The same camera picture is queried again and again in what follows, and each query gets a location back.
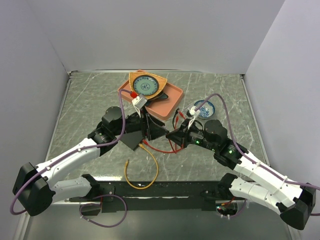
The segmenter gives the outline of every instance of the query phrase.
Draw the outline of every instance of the orange tray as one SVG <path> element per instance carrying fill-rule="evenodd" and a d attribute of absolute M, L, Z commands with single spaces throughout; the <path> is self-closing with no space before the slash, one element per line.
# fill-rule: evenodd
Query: orange tray
<path fill-rule="evenodd" d="M 119 87 L 118 92 L 120 89 L 131 91 L 129 80 L 127 80 L 121 87 Z M 181 88 L 167 82 L 163 89 L 163 92 L 168 95 L 167 99 L 152 101 L 150 105 L 146 106 L 145 108 L 151 115 L 165 121 L 178 107 L 178 104 L 183 97 L 184 91 Z M 128 102 L 131 102 L 133 99 L 127 92 L 122 92 L 121 96 Z"/>

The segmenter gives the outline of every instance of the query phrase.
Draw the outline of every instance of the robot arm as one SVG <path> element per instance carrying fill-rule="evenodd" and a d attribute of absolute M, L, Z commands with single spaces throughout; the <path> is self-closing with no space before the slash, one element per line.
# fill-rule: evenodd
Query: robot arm
<path fill-rule="evenodd" d="M 20 189 L 23 189 L 17 199 L 30 216 L 42 213 L 54 202 L 73 197 L 91 199 L 91 196 L 97 195 L 99 185 L 89 174 L 77 179 L 60 180 L 73 169 L 110 151 L 117 142 L 108 143 L 115 141 L 116 136 L 121 133 L 122 121 L 121 109 L 110 107 L 97 128 L 79 144 L 49 161 L 36 166 L 27 163 L 20 168 L 13 194 L 16 195 Z M 125 134 L 142 133 L 141 139 L 137 142 L 138 146 L 144 137 L 153 140 L 167 134 L 169 131 L 163 127 L 164 125 L 163 122 L 150 116 L 143 107 L 140 114 L 135 112 L 125 119 Z M 26 186 L 26 182 L 32 178 L 34 179 Z"/>
<path fill-rule="evenodd" d="M 287 183 L 292 182 L 257 159 L 252 152 L 237 144 L 242 155 L 228 138 L 228 131 L 219 120 L 209 120 L 203 129 L 190 125 L 186 119 L 180 126 L 166 135 L 179 146 L 198 145 L 214 151 L 214 158 L 222 165 L 241 173 L 257 184 L 246 182 L 227 173 L 220 181 L 222 192 L 246 198 L 280 214 L 288 225 L 302 230 L 315 206 L 316 190 L 311 187 Z"/>

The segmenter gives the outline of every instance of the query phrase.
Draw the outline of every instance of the yellow cable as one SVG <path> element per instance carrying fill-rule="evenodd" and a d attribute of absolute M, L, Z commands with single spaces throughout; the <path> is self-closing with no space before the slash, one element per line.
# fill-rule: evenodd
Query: yellow cable
<path fill-rule="evenodd" d="M 129 179 L 128 179 L 128 177 L 127 177 L 127 167 L 128 167 L 128 164 L 129 164 L 129 160 L 127 160 L 127 161 L 125 162 L 125 166 L 124 166 L 124 177 L 125 177 L 126 182 L 127 182 L 131 187 L 133 187 L 133 188 L 135 188 L 135 189 L 143 190 L 143 189 L 149 188 L 149 187 L 155 182 L 155 180 L 157 179 L 158 174 L 159 174 L 159 166 L 158 166 L 158 163 L 157 163 L 157 160 L 156 160 L 155 156 L 154 156 L 151 152 L 149 152 L 148 149 L 146 149 L 141 143 L 139 144 L 139 147 L 142 148 L 142 149 L 144 149 L 144 150 L 145 150 L 148 154 L 150 154 L 151 157 L 153 158 L 153 160 L 154 160 L 154 162 L 155 162 L 155 165 L 156 165 L 156 174 L 155 174 L 155 177 L 154 177 L 154 179 L 152 180 L 152 182 L 150 182 L 150 184 L 149 184 L 148 186 L 137 187 L 137 186 L 132 185 L 131 182 L 129 182 Z"/>

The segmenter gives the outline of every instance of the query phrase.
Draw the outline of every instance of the cable tie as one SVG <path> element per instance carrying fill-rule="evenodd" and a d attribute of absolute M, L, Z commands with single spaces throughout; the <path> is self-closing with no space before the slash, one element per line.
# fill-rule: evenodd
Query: cable tie
<path fill-rule="evenodd" d="M 259 160 L 259 161 L 256 162 L 255 165 L 256 165 L 256 167 L 258 168 L 258 167 L 260 166 L 260 164 L 261 164 L 261 161 Z"/>
<path fill-rule="evenodd" d="M 257 169 L 257 167 L 258 167 L 259 165 L 254 164 L 254 166 L 253 166 L 253 168 L 252 168 L 252 170 L 251 170 L 250 174 L 248 175 L 248 178 L 250 178 L 250 176 L 254 173 L 254 171 Z"/>
<path fill-rule="evenodd" d="M 272 193 L 273 195 L 276 194 L 276 192 L 278 192 L 282 186 L 285 184 L 285 181 L 288 179 L 288 176 L 284 176 L 281 185 Z"/>

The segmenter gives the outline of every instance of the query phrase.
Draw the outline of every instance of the white arm segment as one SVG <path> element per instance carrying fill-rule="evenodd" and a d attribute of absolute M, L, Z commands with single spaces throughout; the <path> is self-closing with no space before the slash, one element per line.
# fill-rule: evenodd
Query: white arm segment
<path fill-rule="evenodd" d="M 232 187 L 230 187 L 229 190 L 235 197 L 248 199 L 265 206 L 280 215 L 280 211 L 276 206 L 276 203 L 279 203 L 279 200 L 262 186 L 244 181 L 238 177 L 233 180 Z"/>
<path fill-rule="evenodd" d="M 52 203 L 56 203 L 69 198 L 86 196 L 91 190 L 91 185 L 81 176 L 76 179 L 58 181 L 51 190 L 55 191 Z"/>
<path fill-rule="evenodd" d="M 54 161 L 58 160 L 62 156 L 66 155 L 67 153 L 85 147 L 85 146 L 92 146 L 96 145 L 96 142 L 92 139 L 85 138 L 82 142 L 80 142 L 78 145 L 74 146 L 73 148 L 69 149 L 68 151 L 60 154 L 59 156 L 48 160 L 46 162 L 38 164 L 38 168 L 36 169 L 38 172 L 40 172 L 42 169 L 46 168 L 50 164 L 52 164 Z M 68 173 L 70 173 L 73 169 L 81 166 L 82 164 L 96 159 L 100 156 L 100 148 L 93 147 L 90 149 L 86 149 L 80 152 L 76 152 L 73 155 L 67 157 L 57 165 L 50 168 L 48 171 L 44 172 L 41 176 L 47 177 L 48 180 L 46 181 L 49 185 L 49 188 L 52 189 L 52 187 L 59 181 L 64 179 Z"/>
<path fill-rule="evenodd" d="M 293 201 L 294 197 L 299 198 L 302 193 L 302 189 L 300 188 L 300 186 L 285 183 L 283 180 L 280 180 L 270 172 L 260 167 L 261 165 L 263 165 L 266 168 L 270 169 L 272 172 L 276 173 L 278 176 L 287 179 L 288 181 L 292 181 L 287 178 L 287 176 L 280 174 L 276 170 L 261 162 L 251 152 L 245 155 L 256 161 L 257 164 L 253 164 L 243 156 L 240 158 L 242 163 L 235 166 L 235 171 L 257 182 L 259 185 L 268 190 L 275 198 L 279 200 L 279 202 L 283 203 L 286 207 L 290 207 L 295 204 L 295 202 Z"/>

